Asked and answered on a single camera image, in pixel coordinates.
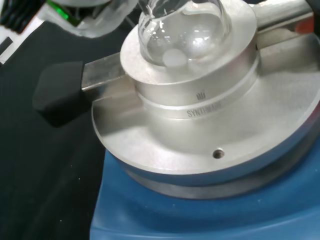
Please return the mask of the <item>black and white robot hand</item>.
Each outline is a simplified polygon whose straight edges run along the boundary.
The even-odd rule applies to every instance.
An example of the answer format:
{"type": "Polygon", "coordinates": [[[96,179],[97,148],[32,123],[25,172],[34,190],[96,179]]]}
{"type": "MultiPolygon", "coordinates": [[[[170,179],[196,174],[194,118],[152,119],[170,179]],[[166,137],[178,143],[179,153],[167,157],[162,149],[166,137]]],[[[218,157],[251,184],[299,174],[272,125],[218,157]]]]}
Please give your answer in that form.
{"type": "Polygon", "coordinates": [[[2,0],[0,25],[22,34],[41,8],[49,7],[63,22],[78,27],[85,19],[95,20],[105,9],[114,12],[118,0],[2,0]]]}

